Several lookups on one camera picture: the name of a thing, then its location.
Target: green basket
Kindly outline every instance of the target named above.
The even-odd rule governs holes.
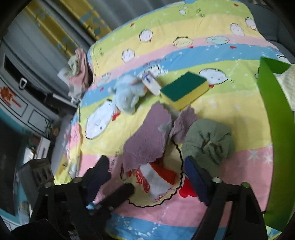
[[[273,142],[273,176],[264,220],[266,225],[279,231],[287,225],[295,203],[295,123],[273,73],[282,74],[289,67],[284,62],[261,58],[257,81]]]

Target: fabric pile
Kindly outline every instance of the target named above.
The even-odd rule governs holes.
[[[164,105],[155,103],[143,124],[123,147],[122,162],[127,176],[135,174],[153,202],[161,199],[175,183],[176,173],[164,166],[165,149],[171,140],[181,143],[189,127],[197,120],[194,110],[188,106],[173,122],[173,117]]]

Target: colorful bedspread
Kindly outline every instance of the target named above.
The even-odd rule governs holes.
[[[110,122],[106,100],[112,99],[107,89],[124,74],[140,77],[149,70],[165,86],[191,71],[206,77],[212,87],[192,103],[195,113],[232,128],[236,153],[221,166],[222,179],[232,184],[249,182],[265,210],[273,157],[268,118],[254,76],[261,56],[284,59],[257,31],[249,9],[239,1],[177,2],[111,32],[88,52],[94,83],[72,121],[68,162],[61,164],[56,183],[70,181],[69,172],[82,176],[101,155],[107,155],[112,180],[103,186],[97,200],[123,181],[136,186],[135,195],[108,222],[109,234],[128,240],[190,239],[206,207],[186,186],[178,150],[172,149],[164,160],[167,168],[177,172],[178,180],[173,191],[157,202],[148,199],[135,177],[120,176],[117,162],[116,156],[122,153],[126,140],[141,126],[151,105],[161,98],[147,94],[134,115],[121,113]],[[222,238],[228,212],[229,207],[216,239]]]

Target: blue object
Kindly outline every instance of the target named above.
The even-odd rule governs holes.
[[[214,193],[212,177],[206,169],[196,165],[197,163],[192,156],[185,158],[184,166],[191,185],[198,195],[199,200],[205,203],[206,206],[209,206]]]

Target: green and yellow sponge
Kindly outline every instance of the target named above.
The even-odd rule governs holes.
[[[181,110],[203,95],[208,89],[209,85],[205,78],[187,72],[174,82],[163,87],[161,96],[176,110]]]

